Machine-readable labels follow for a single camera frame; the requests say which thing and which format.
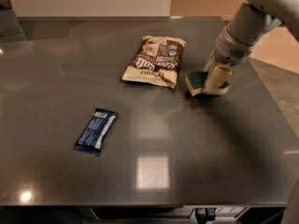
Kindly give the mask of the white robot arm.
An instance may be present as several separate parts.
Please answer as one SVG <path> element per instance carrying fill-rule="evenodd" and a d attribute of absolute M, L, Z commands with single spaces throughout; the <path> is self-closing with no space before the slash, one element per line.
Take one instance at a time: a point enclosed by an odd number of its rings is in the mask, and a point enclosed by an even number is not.
<path fill-rule="evenodd" d="M 299 0 L 247 0 L 243 3 L 216 40 L 204 69 L 207 80 L 203 92 L 222 94 L 221 86 L 232 74 L 231 67 L 242 64 L 261 37 L 280 24 L 299 40 Z"/>

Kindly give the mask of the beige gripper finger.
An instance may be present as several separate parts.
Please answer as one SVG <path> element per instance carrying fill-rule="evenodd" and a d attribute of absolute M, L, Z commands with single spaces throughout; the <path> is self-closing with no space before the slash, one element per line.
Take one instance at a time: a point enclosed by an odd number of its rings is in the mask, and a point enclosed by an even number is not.
<path fill-rule="evenodd" d="M 226 93 L 229 89 L 227 81 L 231 74 L 232 71 L 229 66 L 215 65 L 208 72 L 203 93 Z"/>
<path fill-rule="evenodd" d="M 212 51 L 204 67 L 205 72 L 212 72 L 218 61 L 215 58 L 215 51 Z"/>

